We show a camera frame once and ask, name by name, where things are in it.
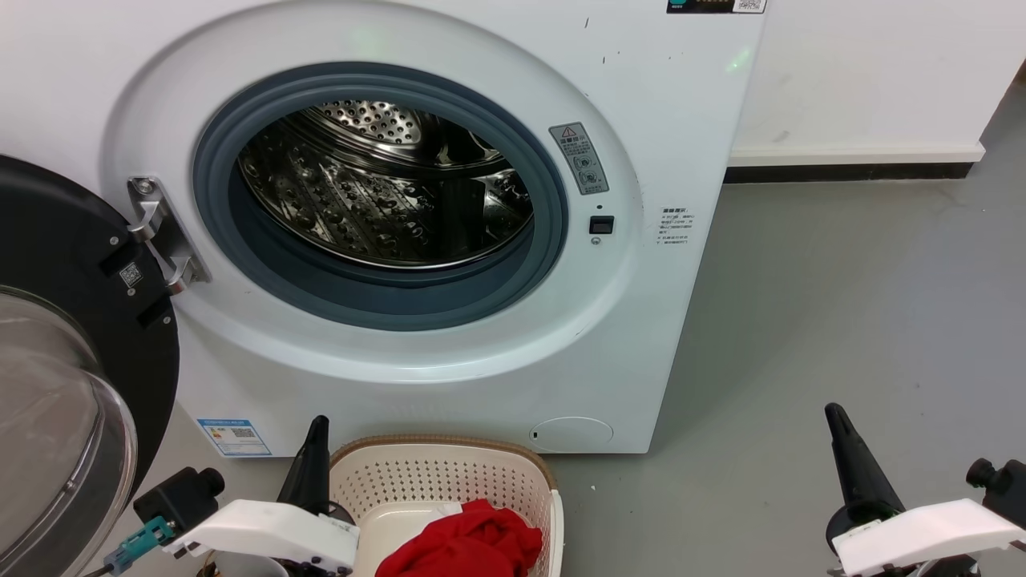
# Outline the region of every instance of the plastic basket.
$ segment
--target plastic basket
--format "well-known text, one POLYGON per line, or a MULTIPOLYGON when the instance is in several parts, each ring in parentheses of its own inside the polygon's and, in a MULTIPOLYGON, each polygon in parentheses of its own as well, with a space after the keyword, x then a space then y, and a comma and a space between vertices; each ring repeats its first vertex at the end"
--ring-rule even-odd
POLYGON ((487 499, 542 530, 530 577, 558 577, 563 506, 541 457, 505 443, 458 436, 363 438, 331 457, 331 500, 360 528, 353 577, 373 577, 381 562, 428 523, 442 503, 487 499))

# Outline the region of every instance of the door hinge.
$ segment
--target door hinge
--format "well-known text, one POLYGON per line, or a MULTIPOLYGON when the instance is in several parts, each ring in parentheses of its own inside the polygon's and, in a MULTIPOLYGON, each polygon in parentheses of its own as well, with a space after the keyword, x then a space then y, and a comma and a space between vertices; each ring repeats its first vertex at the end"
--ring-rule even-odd
POLYGON ((192 243, 171 210, 164 189, 153 177, 128 179, 128 197, 140 221, 128 226, 128 233, 145 242, 160 262, 164 283, 172 295, 193 282, 209 282, 210 277, 192 243))

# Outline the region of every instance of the washing machine door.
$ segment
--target washing machine door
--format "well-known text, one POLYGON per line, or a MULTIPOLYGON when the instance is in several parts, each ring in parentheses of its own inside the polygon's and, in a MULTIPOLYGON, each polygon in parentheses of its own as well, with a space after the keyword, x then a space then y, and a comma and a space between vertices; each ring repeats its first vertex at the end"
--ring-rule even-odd
POLYGON ((174 311, 89 191, 0 156, 0 575, 77 575, 163 437, 174 311))

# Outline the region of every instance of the red cloth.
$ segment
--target red cloth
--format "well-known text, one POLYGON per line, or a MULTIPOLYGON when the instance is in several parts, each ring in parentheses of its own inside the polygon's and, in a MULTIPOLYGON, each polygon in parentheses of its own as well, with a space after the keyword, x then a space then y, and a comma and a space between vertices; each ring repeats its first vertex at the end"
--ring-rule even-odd
POLYGON ((478 499, 424 528, 374 577, 526 577, 541 552, 541 530, 478 499))

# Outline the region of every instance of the white baseboard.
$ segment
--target white baseboard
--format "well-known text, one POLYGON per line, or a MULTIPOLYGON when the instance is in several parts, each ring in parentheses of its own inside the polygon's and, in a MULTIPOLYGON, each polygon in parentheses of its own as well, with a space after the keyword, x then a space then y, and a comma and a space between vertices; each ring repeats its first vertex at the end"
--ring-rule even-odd
POLYGON ((728 166, 804 166, 811 164, 934 164, 979 162, 986 149, 976 143, 965 147, 797 149, 736 148, 728 166))

